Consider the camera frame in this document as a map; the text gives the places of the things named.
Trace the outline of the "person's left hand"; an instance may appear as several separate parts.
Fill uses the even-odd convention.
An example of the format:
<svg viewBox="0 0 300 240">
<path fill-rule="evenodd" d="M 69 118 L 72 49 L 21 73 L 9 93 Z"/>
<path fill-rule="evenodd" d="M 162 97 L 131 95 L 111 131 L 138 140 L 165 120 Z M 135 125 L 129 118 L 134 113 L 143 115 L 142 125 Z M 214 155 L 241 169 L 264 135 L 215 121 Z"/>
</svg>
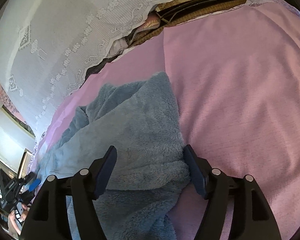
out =
<svg viewBox="0 0 300 240">
<path fill-rule="evenodd" d="M 22 204 L 21 206 L 23 212 L 20 215 L 17 214 L 16 210 L 11 211 L 8 215 L 8 231 L 14 238 L 18 238 L 21 235 L 21 223 L 25 221 L 31 208 L 31 204 Z"/>
</svg>

